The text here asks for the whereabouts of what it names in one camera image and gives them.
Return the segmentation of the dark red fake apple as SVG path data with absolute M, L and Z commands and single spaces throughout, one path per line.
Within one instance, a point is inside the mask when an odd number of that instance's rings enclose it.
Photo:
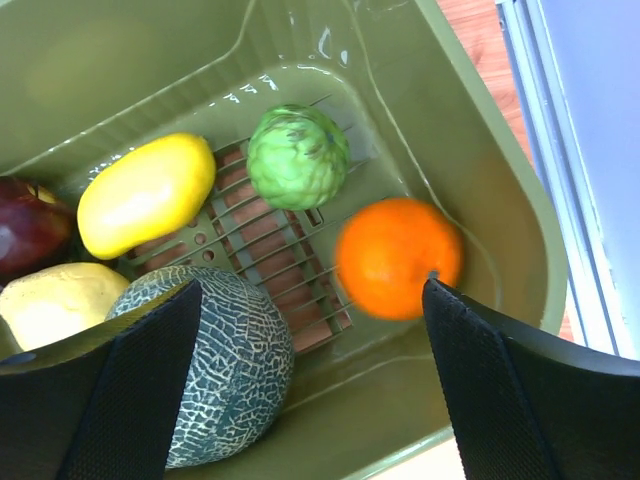
M 75 211 L 49 190 L 15 176 L 3 176 L 1 285 L 62 261 L 75 230 Z

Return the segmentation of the green plastic tub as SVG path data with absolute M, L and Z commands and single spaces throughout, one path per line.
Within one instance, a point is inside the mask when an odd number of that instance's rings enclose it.
M 158 138 L 207 140 L 216 182 L 129 279 L 215 267 L 269 296 L 296 349 L 244 451 L 169 479 L 368 479 L 452 433 L 420 319 L 342 286 L 351 217 L 416 198 L 458 232 L 456 288 L 549 333 L 567 265 L 542 185 L 434 1 L 5 1 L 1 171 L 75 207 Z

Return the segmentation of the pale yellow fake pear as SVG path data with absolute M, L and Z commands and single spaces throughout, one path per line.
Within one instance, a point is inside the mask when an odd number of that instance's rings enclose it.
M 21 349 L 37 349 L 104 322 L 129 284 L 102 264 L 56 265 L 11 281 L 1 317 Z

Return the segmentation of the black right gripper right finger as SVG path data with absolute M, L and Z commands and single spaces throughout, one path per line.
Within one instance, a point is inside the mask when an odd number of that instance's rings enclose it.
M 638 361 L 563 340 L 435 279 L 423 310 L 467 478 L 638 478 Z

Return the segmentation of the green fake custard apple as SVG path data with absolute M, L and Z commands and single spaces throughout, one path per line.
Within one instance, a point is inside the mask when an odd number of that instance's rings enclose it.
M 349 141 L 337 123 L 310 105 L 267 109 L 250 137 L 247 174 L 272 208 L 320 207 L 343 187 L 351 163 Z

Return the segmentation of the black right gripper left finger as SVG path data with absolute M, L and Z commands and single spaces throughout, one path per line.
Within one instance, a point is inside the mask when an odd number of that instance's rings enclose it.
M 1 361 L 4 479 L 160 479 L 199 328 L 184 282 L 96 327 Z

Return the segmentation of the fake orange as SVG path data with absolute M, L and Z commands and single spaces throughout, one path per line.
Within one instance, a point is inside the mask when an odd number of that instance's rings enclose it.
M 360 209 L 335 245 L 336 274 L 348 298 L 387 321 L 420 317 L 429 276 L 456 284 L 463 265 L 458 229 L 435 206 L 394 197 Z

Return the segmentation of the yellow fake mango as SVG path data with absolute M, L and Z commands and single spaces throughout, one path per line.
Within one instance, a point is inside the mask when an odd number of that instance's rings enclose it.
M 207 141 L 178 132 L 130 151 L 80 197 L 77 220 L 88 252 L 116 258 L 187 225 L 210 194 L 215 157 Z

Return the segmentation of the fake netted melon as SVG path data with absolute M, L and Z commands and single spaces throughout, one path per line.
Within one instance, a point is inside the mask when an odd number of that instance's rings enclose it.
M 202 290 L 200 323 L 166 467 L 199 466 L 252 445 L 281 411 L 294 371 L 287 322 L 271 298 L 240 275 L 216 267 L 161 267 L 118 297 L 114 318 L 185 281 Z

